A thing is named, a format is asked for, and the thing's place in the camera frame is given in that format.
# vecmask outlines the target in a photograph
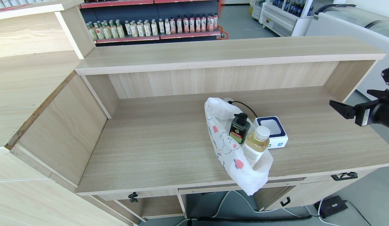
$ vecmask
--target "red shelf edge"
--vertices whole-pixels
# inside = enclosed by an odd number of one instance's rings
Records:
[[[180,38],[192,38],[192,37],[206,37],[206,36],[215,36],[220,34],[221,34],[220,30],[206,31],[206,32],[199,32],[199,33],[182,33],[182,34],[174,34],[174,35],[161,34],[160,39],[167,40],[167,39],[180,39]]]
[[[154,3],[154,0],[83,3],[83,4],[80,4],[79,8],[98,8],[98,7],[108,7],[108,6],[143,5],[143,4],[153,4],[153,3]]]
[[[96,40],[97,44],[100,43],[113,43],[113,42],[126,42],[126,41],[141,41],[141,40],[160,40],[160,36],[148,36],[148,37],[127,37],[107,40]]]
[[[210,0],[154,0],[154,3],[180,3],[180,2],[199,2]]]

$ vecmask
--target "juice bottle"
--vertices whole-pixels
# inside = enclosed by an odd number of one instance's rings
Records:
[[[254,167],[270,143],[270,130],[265,126],[258,126],[245,140],[242,149],[251,167]]]

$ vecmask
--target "wooden panel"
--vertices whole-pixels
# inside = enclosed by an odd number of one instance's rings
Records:
[[[340,62],[324,87],[339,101],[345,102],[376,63],[375,60]]]
[[[147,219],[183,216],[177,196],[162,196],[140,199],[143,204],[143,216]]]
[[[0,153],[0,181],[42,178],[47,177],[20,161],[12,153]]]
[[[118,199],[129,199],[129,195],[133,192],[123,192],[123,193],[109,193],[99,195],[104,200],[118,200]],[[159,189],[153,191],[136,191],[138,198],[148,198],[148,197],[158,197],[158,196],[173,196],[177,195],[177,189]]]
[[[187,218],[188,203],[186,200],[186,195],[178,195],[178,199],[179,199],[180,207],[182,208],[183,215],[185,218]]]
[[[80,60],[95,48],[90,37],[84,19],[77,6],[70,9],[55,12],[56,17],[62,26],[65,35]]]
[[[0,57],[73,50],[55,13],[0,21]]]
[[[323,86],[338,62],[110,74],[120,99]]]
[[[207,133],[204,102],[210,96],[229,96],[259,116],[278,116],[289,141],[271,151],[269,180],[389,166],[389,145],[371,127],[344,120],[329,106],[334,96],[324,87],[124,99],[104,126],[78,193],[234,183]]]
[[[113,209],[114,211],[116,211],[120,216],[122,216],[123,218],[125,218],[126,220],[129,220],[131,223],[133,223],[134,225],[138,225],[140,223],[140,219],[138,219],[136,216],[134,216],[132,213],[130,213],[129,211],[127,211],[125,208],[123,208],[122,206],[120,206],[118,203],[114,202],[114,201],[105,201],[103,199],[101,199],[101,197],[99,196],[93,196],[94,199],[98,200],[99,202],[101,202],[102,204],[110,207],[111,209]]]
[[[74,51],[0,58],[1,147],[28,128],[79,62]]]
[[[0,226],[30,226],[30,225],[0,216]]]
[[[259,211],[265,210],[265,207],[269,205],[273,200],[281,197],[287,189],[292,189],[294,186],[282,186],[272,188],[262,188],[258,190],[253,197],[256,200],[256,206]]]
[[[76,68],[76,72],[79,75],[138,73],[283,63],[380,60],[384,56],[381,50],[351,36],[211,40],[97,47]]]
[[[143,215],[143,204],[144,202],[130,202],[128,199],[115,200],[117,204],[122,206],[124,209],[135,215],[143,222],[147,222],[146,218],[141,217]]]
[[[34,226],[124,226],[50,179],[0,182],[0,216]]]
[[[105,115],[107,115],[109,119],[112,118],[112,115],[118,106],[119,97],[109,76],[107,74],[100,74],[81,76],[81,78],[84,80],[88,89],[90,89],[102,110],[104,110]]]
[[[107,118],[80,76],[74,76],[19,144],[77,187]]]
[[[114,209],[112,209],[109,206],[99,202],[97,199],[93,198],[92,196],[81,196],[81,198],[84,199],[85,201],[93,204],[97,208],[103,210],[104,212],[108,213],[109,215],[113,216],[114,218],[120,220],[125,225],[132,225],[132,222],[130,220],[127,220],[125,217],[121,216]]]
[[[12,17],[21,17],[33,14],[62,11],[78,4],[84,3],[84,0],[52,0],[44,2],[35,2],[36,4],[19,5],[15,8],[12,8],[12,10],[1,11],[0,20]]]

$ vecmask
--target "power cord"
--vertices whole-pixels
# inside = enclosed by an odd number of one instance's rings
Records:
[[[229,103],[230,105],[233,104],[233,103],[240,103],[240,104],[243,104],[245,107],[249,108],[249,109],[253,112],[253,114],[255,115],[255,117],[257,117],[257,115],[256,115],[256,113],[253,111],[253,109],[251,109],[249,106],[247,106],[246,104],[244,104],[244,103],[242,103],[242,102],[240,102],[240,101],[236,101],[236,100],[231,101],[231,100],[229,100],[228,103]]]
[[[183,219],[181,222],[177,223],[175,226],[179,226],[181,223],[183,222],[186,222],[186,221],[189,221],[188,222],[188,226],[192,225],[192,220],[207,220],[207,221],[211,221],[212,219],[215,219],[213,221],[216,221],[216,222],[227,222],[228,220],[230,222],[246,222],[246,223],[252,223],[250,222],[249,220],[231,220],[231,219],[221,219],[221,218],[215,218],[218,214],[219,214],[219,211],[221,209],[221,206],[222,206],[222,203],[224,202],[225,198],[228,196],[228,194],[230,193],[231,191],[227,192],[223,199],[221,200],[219,206],[218,206],[218,210],[216,212],[216,214],[214,214],[212,217],[207,217],[207,218],[188,218],[188,219]],[[245,198],[245,196],[243,196],[241,193],[239,193],[238,191],[232,191],[232,192],[235,192],[236,194],[239,194],[245,201],[246,203],[248,204],[248,206],[250,207],[250,209],[255,212],[255,213],[268,213],[268,212],[273,212],[273,211],[276,211],[276,210],[279,210],[279,209],[272,209],[272,210],[262,210],[262,211],[257,211],[257,210],[254,210],[253,207],[251,206],[251,204],[249,203],[249,201]],[[309,220],[313,215],[310,214],[309,216],[306,216],[306,217],[302,217],[302,216],[298,216],[292,212],[290,212],[289,210],[287,209],[283,209],[284,211],[288,212],[289,214],[291,214],[292,216],[295,216],[297,217],[299,220]],[[280,219],[274,219],[274,220],[271,220],[271,219],[262,219],[262,220],[259,220],[259,221],[264,221],[264,222],[279,222]]]
[[[338,225],[338,224],[325,222],[325,221],[320,217],[321,203],[323,202],[323,200],[324,200],[324,199],[321,199],[321,202],[319,203],[319,208],[318,208],[319,220],[320,220],[321,222],[326,223],[326,224],[329,224],[329,225],[340,226],[340,225]]]
[[[344,200],[344,202],[347,202],[347,203],[351,204],[351,205],[358,211],[358,213],[361,215],[361,217],[369,224],[369,226],[372,226],[372,225],[370,224],[370,222],[364,217],[364,215],[362,215],[361,212],[355,207],[355,205],[352,204],[352,202],[350,202],[350,201],[348,201],[348,200]]]

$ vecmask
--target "plastic bag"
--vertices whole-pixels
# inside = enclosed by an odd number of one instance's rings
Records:
[[[248,196],[253,195],[267,182],[273,161],[271,154],[268,150],[265,150],[255,165],[256,170],[252,169],[244,156],[242,145],[229,136],[229,129],[234,118],[233,115],[242,111],[220,98],[213,97],[207,99],[204,108],[216,157],[232,180]],[[248,134],[256,129],[252,122],[250,122],[250,125]]]

